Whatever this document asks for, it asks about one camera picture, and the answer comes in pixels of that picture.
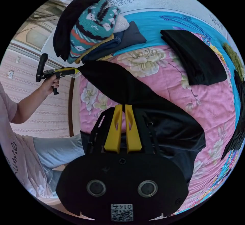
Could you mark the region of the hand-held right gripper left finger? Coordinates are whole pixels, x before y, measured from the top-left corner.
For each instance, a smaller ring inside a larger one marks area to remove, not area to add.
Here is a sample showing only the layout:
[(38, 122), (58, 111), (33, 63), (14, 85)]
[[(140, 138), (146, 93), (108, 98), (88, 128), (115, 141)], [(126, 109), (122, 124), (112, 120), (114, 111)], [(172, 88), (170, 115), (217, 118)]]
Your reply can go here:
[(116, 105), (104, 149), (109, 152), (119, 152), (121, 144), (121, 127), (122, 127), (122, 112), (123, 106)]

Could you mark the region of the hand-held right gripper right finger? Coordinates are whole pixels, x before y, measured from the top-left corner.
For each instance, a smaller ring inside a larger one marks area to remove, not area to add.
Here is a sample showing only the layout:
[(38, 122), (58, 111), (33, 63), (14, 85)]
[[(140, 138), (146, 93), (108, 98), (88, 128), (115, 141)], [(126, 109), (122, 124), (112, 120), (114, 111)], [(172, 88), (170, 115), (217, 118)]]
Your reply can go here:
[(127, 153), (139, 152), (142, 149), (142, 144), (131, 105), (125, 105), (125, 117)]

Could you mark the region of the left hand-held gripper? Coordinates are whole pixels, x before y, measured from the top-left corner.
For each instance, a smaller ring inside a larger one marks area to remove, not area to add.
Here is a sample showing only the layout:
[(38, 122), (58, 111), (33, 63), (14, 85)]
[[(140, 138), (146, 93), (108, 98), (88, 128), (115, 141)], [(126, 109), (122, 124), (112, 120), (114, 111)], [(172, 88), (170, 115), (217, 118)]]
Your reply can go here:
[(44, 69), (39, 71), (39, 82), (44, 80), (43, 84), (39, 88), (40, 95), (50, 95), (53, 93), (54, 95), (58, 95), (58, 81), (61, 77), (67, 75), (75, 75), (78, 74), (79, 70), (74, 67), (63, 67), (60, 69), (50, 69), (44, 71)]

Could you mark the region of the person's left hand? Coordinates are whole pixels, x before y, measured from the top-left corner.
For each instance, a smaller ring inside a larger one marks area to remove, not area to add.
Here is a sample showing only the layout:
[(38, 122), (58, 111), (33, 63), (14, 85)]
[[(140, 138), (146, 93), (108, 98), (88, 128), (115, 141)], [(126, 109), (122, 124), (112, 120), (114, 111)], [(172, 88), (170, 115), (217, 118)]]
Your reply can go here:
[(56, 75), (53, 75), (47, 79), (45, 79), (40, 86), (41, 92), (48, 96), (53, 92), (53, 89), (57, 89), (59, 87), (59, 80), (60, 78), (57, 78)]

